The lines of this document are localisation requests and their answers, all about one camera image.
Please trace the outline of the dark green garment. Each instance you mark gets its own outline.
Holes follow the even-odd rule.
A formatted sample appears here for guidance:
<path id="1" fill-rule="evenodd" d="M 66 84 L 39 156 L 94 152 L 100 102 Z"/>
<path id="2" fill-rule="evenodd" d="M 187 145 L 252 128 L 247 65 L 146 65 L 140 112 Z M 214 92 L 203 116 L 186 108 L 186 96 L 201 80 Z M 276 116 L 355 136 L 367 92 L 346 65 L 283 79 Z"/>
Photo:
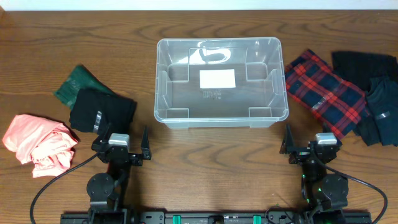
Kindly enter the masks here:
<path id="1" fill-rule="evenodd" d="M 81 89 L 92 89 L 115 95 L 115 92 L 102 84 L 84 65 L 77 65 L 53 94 L 72 110 Z"/>

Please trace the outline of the dark teal garment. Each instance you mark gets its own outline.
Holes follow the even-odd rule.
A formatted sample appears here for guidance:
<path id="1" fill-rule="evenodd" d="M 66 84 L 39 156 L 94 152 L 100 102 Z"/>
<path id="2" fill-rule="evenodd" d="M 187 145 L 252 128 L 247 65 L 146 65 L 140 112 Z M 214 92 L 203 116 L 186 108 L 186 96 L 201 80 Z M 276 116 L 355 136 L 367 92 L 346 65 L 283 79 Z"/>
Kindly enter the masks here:
<path id="1" fill-rule="evenodd" d="M 370 111 L 355 129 L 367 146 L 397 146 L 397 83 L 388 77 L 372 78 L 366 92 Z"/>

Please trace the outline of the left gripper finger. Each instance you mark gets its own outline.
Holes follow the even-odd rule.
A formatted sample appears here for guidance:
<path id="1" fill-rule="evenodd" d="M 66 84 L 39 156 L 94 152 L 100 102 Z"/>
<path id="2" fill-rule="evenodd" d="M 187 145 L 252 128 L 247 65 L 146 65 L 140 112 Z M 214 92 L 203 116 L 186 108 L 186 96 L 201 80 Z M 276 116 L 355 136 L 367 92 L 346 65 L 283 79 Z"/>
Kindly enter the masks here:
<path id="1" fill-rule="evenodd" d="M 98 135 L 98 137 L 93 141 L 91 149 L 95 152 L 105 152 L 108 149 L 108 141 L 111 135 L 111 126 L 109 123 L 106 129 Z"/>
<path id="2" fill-rule="evenodd" d="M 144 160 L 152 159 L 152 154 L 150 151 L 150 144 L 149 144 L 149 137 L 148 137 L 148 132 L 147 132 L 147 126 L 144 128 L 144 132 L 142 135 L 141 151 L 142 151 L 142 158 Z"/>

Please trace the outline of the clear plastic storage bin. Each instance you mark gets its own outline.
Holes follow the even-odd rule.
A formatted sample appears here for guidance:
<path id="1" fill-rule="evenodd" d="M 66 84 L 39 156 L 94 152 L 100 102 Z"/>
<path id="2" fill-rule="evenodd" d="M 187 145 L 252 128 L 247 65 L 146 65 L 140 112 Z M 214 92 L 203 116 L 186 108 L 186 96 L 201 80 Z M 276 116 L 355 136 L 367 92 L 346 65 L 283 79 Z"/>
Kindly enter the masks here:
<path id="1" fill-rule="evenodd" d="M 200 70 L 226 69 L 235 71 L 235 88 L 200 88 Z M 168 128 L 268 128 L 288 116 L 278 38 L 158 42 L 154 117 Z"/>

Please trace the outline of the pink garment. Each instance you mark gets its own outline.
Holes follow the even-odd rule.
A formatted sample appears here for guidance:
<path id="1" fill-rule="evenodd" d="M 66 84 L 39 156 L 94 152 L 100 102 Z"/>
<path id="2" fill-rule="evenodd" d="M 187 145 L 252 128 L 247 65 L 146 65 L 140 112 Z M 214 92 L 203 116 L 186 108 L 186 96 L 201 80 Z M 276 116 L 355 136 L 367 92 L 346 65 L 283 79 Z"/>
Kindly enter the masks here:
<path id="1" fill-rule="evenodd" d="M 14 117 L 3 139 L 21 164 L 33 163 L 33 178 L 59 176 L 71 167 L 78 144 L 63 123 L 21 114 Z"/>

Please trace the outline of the red plaid garment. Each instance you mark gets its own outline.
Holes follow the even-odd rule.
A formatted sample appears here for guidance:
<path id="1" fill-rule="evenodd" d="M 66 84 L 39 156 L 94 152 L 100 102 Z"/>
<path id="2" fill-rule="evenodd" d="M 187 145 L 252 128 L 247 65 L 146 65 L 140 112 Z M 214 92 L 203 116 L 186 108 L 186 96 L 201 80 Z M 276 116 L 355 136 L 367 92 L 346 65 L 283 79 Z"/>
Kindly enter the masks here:
<path id="1" fill-rule="evenodd" d="M 308 49 L 285 68 L 288 94 L 338 138 L 370 115 L 365 92 L 340 78 L 315 52 Z"/>

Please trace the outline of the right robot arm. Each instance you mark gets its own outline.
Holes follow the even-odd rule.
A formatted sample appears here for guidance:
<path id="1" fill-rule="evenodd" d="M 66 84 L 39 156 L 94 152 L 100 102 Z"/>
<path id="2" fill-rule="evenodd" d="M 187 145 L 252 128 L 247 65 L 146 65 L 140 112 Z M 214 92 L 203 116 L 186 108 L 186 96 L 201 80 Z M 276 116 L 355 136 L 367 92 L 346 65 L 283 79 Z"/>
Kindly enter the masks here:
<path id="1" fill-rule="evenodd" d="M 338 223 L 344 220 L 341 209 L 348 205 L 348 179 L 329 174 L 326 164 L 336 158 L 340 142 L 323 129 L 307 146 L 296 146 L 291 128 L 285 128 L 280 153 L 289 156 L 289 164 L 302 168 L 302 196 L 308 207 L 293 216 L 294 223 Z"/>

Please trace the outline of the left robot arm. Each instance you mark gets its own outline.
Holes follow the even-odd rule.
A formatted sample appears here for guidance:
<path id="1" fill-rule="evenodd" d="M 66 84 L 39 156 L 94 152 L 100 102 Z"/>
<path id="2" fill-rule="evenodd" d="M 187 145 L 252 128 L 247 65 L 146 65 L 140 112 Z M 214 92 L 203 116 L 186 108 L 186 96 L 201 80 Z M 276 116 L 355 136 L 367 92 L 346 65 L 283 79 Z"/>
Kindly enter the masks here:
<path id="1" fill-rule="evenodd" d="M 139 223 L 137 213 L 124 206 L 124 196 L 131 167 L 142 166 L 144 160 L 152 158 L 147 128 L 142 135 L 141 152 L 131 153 L 129 148 L 129 135 L 112 133 L 109 126 L 93 141 L 91 149 L 101 162 L 108 165 L 108 170 L 95 174 L 87 183 L 86 190 L 90 196 L 87 223 Z"/>

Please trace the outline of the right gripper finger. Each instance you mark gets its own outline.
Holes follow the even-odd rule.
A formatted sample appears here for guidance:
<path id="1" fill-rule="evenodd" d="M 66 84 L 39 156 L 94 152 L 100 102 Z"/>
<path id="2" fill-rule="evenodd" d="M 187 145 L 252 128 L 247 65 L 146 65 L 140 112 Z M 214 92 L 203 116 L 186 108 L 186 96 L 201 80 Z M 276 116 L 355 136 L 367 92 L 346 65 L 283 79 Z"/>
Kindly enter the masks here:
<path id="1" fill-rule="evenodd" d="M 285 126 L 285 135 L 280 147 L 280 154 L 291 154 L 294 151 L 295 144 L 290 125 Z"/>
<path id="2" fill-rule="evenodd" d="M 326 124 L 326 122 L 323 122 L 322 124 L 322 128 L 323 128 L 323 133 L 332 133 L 331 128 Z M 335 136 L 336 140 L 337 140 L 337 145 L 338 146 L 342 146 L 342 142 Z"/>

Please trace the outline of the black garment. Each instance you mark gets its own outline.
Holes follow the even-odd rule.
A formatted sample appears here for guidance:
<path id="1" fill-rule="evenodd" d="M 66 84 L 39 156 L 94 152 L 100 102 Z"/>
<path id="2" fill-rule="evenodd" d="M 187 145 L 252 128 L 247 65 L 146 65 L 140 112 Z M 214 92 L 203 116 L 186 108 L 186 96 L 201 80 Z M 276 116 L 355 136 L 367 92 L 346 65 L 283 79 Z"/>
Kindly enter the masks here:
<path id="1" fill-rule="evenodd" d="M 372 78 L 389 77 L 397 82 L 397 58 L 391 55 L 336 51 L 331 57 L 334 72 L 364 91 L 370 90 Z"/>
<path id="2" fill-rule="evenodd" d="M 129 98 L 81 89 L 70 113 L 70 126 L 83 133 L 101 134 L 109 129 L 127 134 L 136 105 Z"/>

